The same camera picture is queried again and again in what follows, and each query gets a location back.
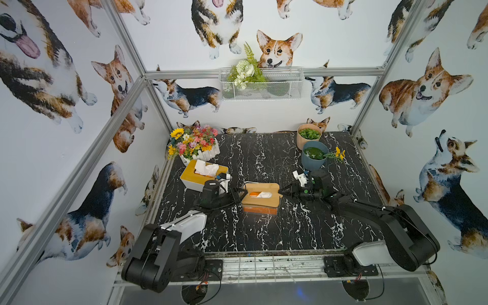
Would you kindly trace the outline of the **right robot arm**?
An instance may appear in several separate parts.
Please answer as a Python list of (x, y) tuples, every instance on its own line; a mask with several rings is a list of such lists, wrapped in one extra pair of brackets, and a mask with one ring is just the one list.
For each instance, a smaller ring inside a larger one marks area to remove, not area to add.
[(429, 259), (437, 258), (439, 242), (408, 205), (389, 207), (361, 202), (335, 190), (329, 184), (328, 173), (322, 170), (294, 172), (294, 176), (296, 182), (279, 190), (281, 195), (313, 203), (335, 216), (356, 219), (382, 232), (382, 240), (361, 241), (346, 251), (344, 264), (348, 268), (396, 264), (413, 272), (427, 265)]

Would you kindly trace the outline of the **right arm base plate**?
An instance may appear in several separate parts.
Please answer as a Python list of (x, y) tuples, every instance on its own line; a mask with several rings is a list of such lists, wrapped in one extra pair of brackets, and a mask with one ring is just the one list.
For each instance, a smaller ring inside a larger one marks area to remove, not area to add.
[(324, 272), (330, 278), (379, 276), (379, 270), (375, 265), (362, 266), (350, 255), (325, 256), (323, 260)]

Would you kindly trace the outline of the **yellow bamboo box lid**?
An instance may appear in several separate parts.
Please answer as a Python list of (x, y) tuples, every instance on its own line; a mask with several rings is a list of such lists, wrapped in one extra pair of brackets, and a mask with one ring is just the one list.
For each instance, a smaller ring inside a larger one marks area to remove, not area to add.
[[(211, 172), (209, 174), (203, 175), (203, 169), (206, 167), (216, 168), (215, 173)], [(183, 171), (180, 179), (182, 181), (195, 182), (197, 184), (204, 184), (208, 180), (214, 180), (217, 175), (227, 174), (229, 169), (226, 166), (209, 163), (202, 160), (191, 160), (189, 165)]]

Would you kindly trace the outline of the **clear plastic box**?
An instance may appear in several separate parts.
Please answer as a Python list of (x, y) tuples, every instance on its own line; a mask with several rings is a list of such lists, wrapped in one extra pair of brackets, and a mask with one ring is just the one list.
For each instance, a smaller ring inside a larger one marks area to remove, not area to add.
[(277, 183), (246, 182), (244, 186), (248, 191), (241, 201), (245, 212), (277, 215), (282, 200), (280, 186)]

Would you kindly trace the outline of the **light wooden lid board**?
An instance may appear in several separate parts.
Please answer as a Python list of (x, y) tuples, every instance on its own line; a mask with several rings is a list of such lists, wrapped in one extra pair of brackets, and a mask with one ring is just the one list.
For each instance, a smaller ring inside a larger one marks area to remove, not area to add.
[(246, 183), (248, 191), (242, 204), (246, 206), (277, 208), (282, 195), (279, 194), (280, 186), (277, 183)]

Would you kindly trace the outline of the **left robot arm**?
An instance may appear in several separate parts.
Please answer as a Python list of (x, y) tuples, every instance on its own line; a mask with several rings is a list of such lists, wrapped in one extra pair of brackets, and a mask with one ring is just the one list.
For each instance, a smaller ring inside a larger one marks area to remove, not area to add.
[(207, 181), (193, 209), (184, 216), (165, 224), (145, 225), (124, 264), (121, 279), (157, 293), (170, 282), (220, 282), (222, 260), (208, 260), (203, 252), (184, 249), (181, 244), (202, 232), (209, 217), (242, 203), (247, 189), (225, 188), (223, 184), (228, 181)]

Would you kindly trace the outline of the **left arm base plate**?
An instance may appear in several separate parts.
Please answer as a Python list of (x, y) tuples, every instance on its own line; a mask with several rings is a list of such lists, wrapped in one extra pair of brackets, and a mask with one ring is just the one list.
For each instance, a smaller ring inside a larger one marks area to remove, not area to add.
[(224, 261), (221, 259), (189, 258), (179, 260), (172, 273), (173, 282), (219, 282)]

